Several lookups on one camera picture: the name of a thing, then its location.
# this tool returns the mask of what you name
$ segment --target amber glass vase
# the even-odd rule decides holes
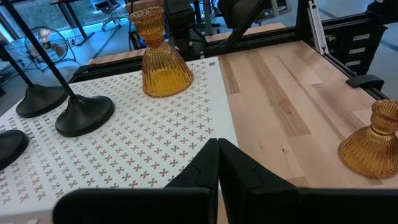
[[[372,105],[372,125],[361,128],[339,146],[339,156],[351,170],[373,179],[392,177],[398,171],[398,102]]]
[[[147,49],[142,59],[144,92],[153,97],[165,97],[188,88],[193,74],[181,55],[164,41],[163,9],[150,7],[130,15]]]

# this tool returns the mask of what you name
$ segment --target white pegboard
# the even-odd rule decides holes
[[[79,188],[163,187],[209,138],[236,144],[218,59],[188,66],[192,85],[168,98],[145,95],[141,72],[72,84],[76,94],[108,96],[115,104],[107,123],[77,138],[55,129],[67,102],[31,119],[11,108],[0,118],[0,131],[20,129],[30,143],[0,173],[0,220],[40,218],[32,216],[50,212],[62,195]]]

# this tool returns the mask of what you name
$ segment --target office chair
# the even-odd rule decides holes
[[[219,0],[218,9],[230,29],[237,29],[247,18],[259,0]],[[261,22],[292,11],[290,0],[267,0],[266,7],[254,21],[261,26]]]
[[[108,19],[105,22],[103,22],[103,25],[102,25],[103,31],[105,31],[105,26],[110,22],[113,22],[115,25],[117,24],[118,27],[120,28],[121,24],[119,21],[121,19],[128,18],[128,16],[114,16],[113,15],[113,12],[116,9],[118,9],[119,7],[121,7],[118,0],[105,0],[103,2],[95,4],[95,7],[97,8],[97,10],[102,11],[108,17]]]

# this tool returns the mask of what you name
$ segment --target light wood surface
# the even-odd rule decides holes
[[[163,6],[163,0],[140,0],[140,1],[134,1],[134,4],[132,5],[132,10],[133,12],[145,9],[148,7],[153,7],[153,6]],[[131,2],[127,3],[126,6],[126,11],[130,14],[131,13]]]
[[[280,22],[276,22],[276,23],[269,24],[269,25],[248,28],[247,31],[243,35],[256,34],[256,33],[260,33],[260,32],[276,30],[276,29],[283,29],[283,28],[285,28],[285,25],[283,25]],[[214,42],[214,41],[218,41],[218,40],[226,40],[229,37],[229,35],[231,35],[231,34],[232,34],[232,32],[225,32],[222,34],[213,34],[213,35],[207,36],[206,40],[208,42]]]
[[[249,28],[244,35],[248,35],[248,34],[255,34],[255,33],[259,33],[259,32],[265,32],[265,31],[270,31],[270,30],[275,30],[275,29],[282,29],[285,28],[285,26],[280,23],[274,23],[274,24],[269,24],[266,26],[260,26],[260,27],[252,27]],[[231,35],[231,32],[227,32],[224,34],[214,34],[211,36],[207,36],[206,40],[208,42],[214,42],[217,40],[225,40],[229,37],[229,35]],[[144,55],[145,49],[139,49],[139,50],[133,50],[130,52],[124,52],[124,53],[120,53],[120,54],[115,54],[115,55],[109,55],[109,56],[105,56],[105,57],[99,57],[99,58],[94,58],[91,59],[88,64],[101,64],[101,63],[106,63],[106,62],[114,62],[117,60],[121,60],[121,59],[125,59],[125,58],[134,58],[134,57],[139,57]]]
[[[301,187],[397,188],[371,180],[338,157],[342,140],[370,124],[375,100],[353,89],[303,42],[219,56],[239,147]]]

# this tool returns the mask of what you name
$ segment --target black lamp base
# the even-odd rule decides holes
[[[17,114],[21,118],[33,118],[52,111],[68,98],[61,86],[41,86],[35,84],[28,87],[24,99],[17,106]]]
[[[55,122],[57,131],[65,137],[76,137],[101,127],[114,113],[111,99],[105,96],[69,99],[68,107]]]
[[[25,151],[29,138],[18,130],[0,133],[0,171],[12,164]]]

